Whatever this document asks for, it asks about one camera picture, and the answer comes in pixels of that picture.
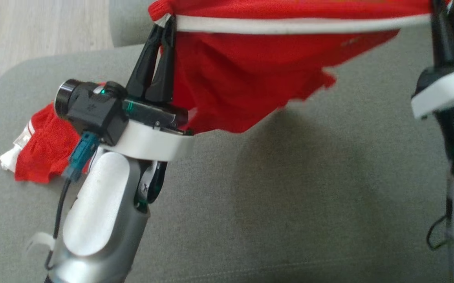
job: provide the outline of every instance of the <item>wooden floor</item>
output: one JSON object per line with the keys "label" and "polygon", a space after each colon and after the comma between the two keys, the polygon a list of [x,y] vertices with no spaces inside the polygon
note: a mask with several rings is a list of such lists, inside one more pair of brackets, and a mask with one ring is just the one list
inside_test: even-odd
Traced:
{"label": "wooden floor", "polygon": [[28,59],[109,48],[108,0],[0,0],[0,76]]}

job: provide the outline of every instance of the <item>gray fabric surface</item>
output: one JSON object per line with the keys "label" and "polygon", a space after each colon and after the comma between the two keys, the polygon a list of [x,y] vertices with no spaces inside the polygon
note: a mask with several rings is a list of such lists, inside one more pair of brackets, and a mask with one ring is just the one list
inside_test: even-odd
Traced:
{"label": "gray fabric surface", "polygon": [[[0,80],[0,154],[75,77],[125,84],[139,47],[25,62]],[[171,163],[141,241],[136,282],[446,282],[446,251],[425,235],[444,213],[446,159],[410,95],[431,64],[428,28],[337,69],[338,84],[245,134],[197,136]],[[0,169],[0,282],[42,282],[60,181],[16,183]],[[71,203],[78,191],[68,197]]]}
{"label": "gray fabric surface", "polygon": [[108,16],[115,47],[144,43],[154,25],[147,8],[154,0],[110,0]]}

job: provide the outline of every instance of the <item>red garment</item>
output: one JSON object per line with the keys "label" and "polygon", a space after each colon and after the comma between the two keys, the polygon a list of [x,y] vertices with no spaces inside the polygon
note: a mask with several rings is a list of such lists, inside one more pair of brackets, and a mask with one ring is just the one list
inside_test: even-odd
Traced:
{"label": "red garment", "polygon": [[65,170],[80,137],[56,116],[53,104],[35,113],[31,124],[35,133],[17,157],[15,180],[49,183]]}
{"label": "red garment", "polygon": [[[393,18],[428,14],[428,0],[159,0],[148,9],[212,18]],[[337,66],[396,36],[368,34],[177,35],[174,104],[197,107],[189,127],[196,133],[243,132],[290,99],[305,100],[335,79],[322,69]]]}

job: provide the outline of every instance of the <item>robotic arm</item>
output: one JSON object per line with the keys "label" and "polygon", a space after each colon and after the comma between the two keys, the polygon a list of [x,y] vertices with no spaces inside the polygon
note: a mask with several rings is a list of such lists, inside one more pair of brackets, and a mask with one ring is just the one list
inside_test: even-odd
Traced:
{"label": "robotic arm", "polygon": [[[421,74],[412,109],[417,119],[435,115],[445,140],[451,165],[447,211],[435,225],[447,222],[447,240],[432,244],[434,225],[427,242],[433,250],[448,244],[454,280],[454,5],[448,9],[443,0],[432,0],[432,5],[435,65]],[[46,282],[121,283],[130,272],[167,162],[186,155],[193,145],[192,133],[181,130],[187,111],[170,104],[175,33],[174,17],[164,28],[154,26],[125,88],[74,79],[60,87],[56,112],[74,125],[81,141],[63,174],[67,181]],[[163,53],[155,70],[159,47]],[[60,235],[62,200],[90,158],[89,174]]]}

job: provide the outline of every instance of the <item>camera lens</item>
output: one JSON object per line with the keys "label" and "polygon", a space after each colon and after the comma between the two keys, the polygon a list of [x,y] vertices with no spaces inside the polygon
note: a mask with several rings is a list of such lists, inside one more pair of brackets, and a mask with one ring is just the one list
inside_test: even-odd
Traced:
{"label": "camera lens", "polygon": [[54,111],[59,118],[65,119],[68,113],[68,105],[71,99],[71,95],[76,87],[82,84],[81,81],[76,79],[69,79],[66,82],[62,83],[56,94],[56,99],[54,100]]}

